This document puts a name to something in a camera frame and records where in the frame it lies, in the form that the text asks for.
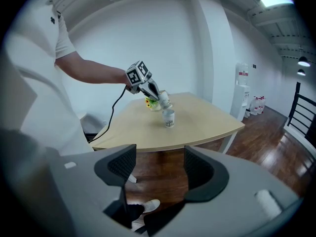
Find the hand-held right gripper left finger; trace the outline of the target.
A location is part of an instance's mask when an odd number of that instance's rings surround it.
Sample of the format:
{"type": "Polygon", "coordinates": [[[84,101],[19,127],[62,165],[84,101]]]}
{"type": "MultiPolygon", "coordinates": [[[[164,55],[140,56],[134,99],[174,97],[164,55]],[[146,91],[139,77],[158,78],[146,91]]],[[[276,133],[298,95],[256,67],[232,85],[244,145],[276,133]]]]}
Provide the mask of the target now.
{"type": "Polygon", "coordinates": [[[108,205],[103,213],[131,229],[129,209],[126,202],[125,184],[136,165],[136,145],[114,148],[114,153],[98,160],[94,165],[95,174],[108,186],[120,187],[119,197],[108,205]]]}

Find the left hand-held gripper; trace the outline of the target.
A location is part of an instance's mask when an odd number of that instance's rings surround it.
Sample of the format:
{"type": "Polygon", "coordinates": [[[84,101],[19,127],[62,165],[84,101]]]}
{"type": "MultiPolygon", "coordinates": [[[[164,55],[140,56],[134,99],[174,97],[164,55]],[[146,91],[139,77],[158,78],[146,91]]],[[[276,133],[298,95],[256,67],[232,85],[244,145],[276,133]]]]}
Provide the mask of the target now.
{"type": "Polygon", "coordinates": [[[159,89],[154,80],[151,79],[152,73],[148,70],[142,60],[133,63],[126,71],[130,86],[126,89],[137,94],[142,91],[145,95],[150,95],[150,98],[159,101],[159,89]]]}

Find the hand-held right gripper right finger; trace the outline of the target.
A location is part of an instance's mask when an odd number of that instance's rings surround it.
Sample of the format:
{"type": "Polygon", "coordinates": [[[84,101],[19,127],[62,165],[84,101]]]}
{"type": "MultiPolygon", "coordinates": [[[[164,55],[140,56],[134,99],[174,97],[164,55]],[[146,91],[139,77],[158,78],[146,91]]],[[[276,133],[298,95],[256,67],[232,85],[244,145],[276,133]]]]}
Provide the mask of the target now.
{"type": "Polygon", "coordinates": [[[150,237],[165,227],[187,203],[202,203],[217,197],[227,186],[229,173],[226,167],[191,146],[184,147],[184,170],[188,178],[188,191],[184,199],[164,210],[144,217],[150,237]]]}

